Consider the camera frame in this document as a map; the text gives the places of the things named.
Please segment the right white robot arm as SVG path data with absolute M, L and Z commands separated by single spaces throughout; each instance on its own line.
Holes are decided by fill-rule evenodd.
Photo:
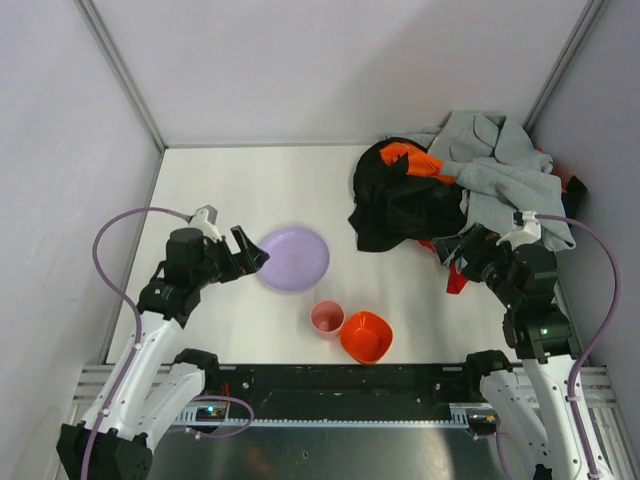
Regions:
M 537 221 L 504 237 L 475 225 L 437 239 L 434 253 L 464 278 L 485 284 L 505 307 L 503 333 L 526 373 L 537 403 L 521 391 L 500 350 L 465 360 L 471 386 L 497 415 L 497 433 L 513 441 L 531 479 L 611 479 L 583 397 L 583 364 L 574 328 L 555 302 L 557 261 Z

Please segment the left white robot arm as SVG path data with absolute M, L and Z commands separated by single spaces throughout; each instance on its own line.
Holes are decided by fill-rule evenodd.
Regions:
M 258 272 L 269 255 L 239 226 L 239 250 L 214 237 L 210 224 L 173 231 L 165 258 L 134 306 L 135 328 L 98 397 L 75 425 L 64 424 L 56 445 L 71 479 L 144 479 L 154 451 L 184 407 L 215 387 L 216 355 L 185 349 L 168 377 L 153 382 L 165 354 L 199 305 L 202 290 Z

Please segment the red cloth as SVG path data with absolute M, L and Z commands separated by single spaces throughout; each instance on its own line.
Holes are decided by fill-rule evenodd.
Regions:
M 436 248 L 431 242 L 425 240 L 418 240 L 418 243 L 429 249 L 434 255 L 437 254 Z M 450 295 L 458 295 L 460 294 L 466 284 L 468 283 L 468 279 L 457 269 L 454 263 L 448 266 L 449 275 L 446 287 L 446 293 Z

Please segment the grey cloth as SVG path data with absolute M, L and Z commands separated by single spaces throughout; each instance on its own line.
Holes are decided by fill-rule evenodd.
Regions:
M 515 211 L 565 215 L 553 159 L 536 150 L 509 117 L 455 111 L 442 127 L 385 137 L 413 141 L 444 162 L 444 173 L 463 189 L 464 232 L 479 224 L 504 235 L 512 230 Z

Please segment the black cloth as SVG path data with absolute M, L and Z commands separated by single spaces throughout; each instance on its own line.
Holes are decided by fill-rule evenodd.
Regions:
M 431 241 L 457 234 L 466 225 L 460 204 L 463 189 L 432 178 L 393 172 L 381 160 L 379 150 L 391 137 L 368 148 L 358 160 L 352 177 L 355 209 L 348 218 L 356 233 L 357 249 L 387 252 L 405 240 Z

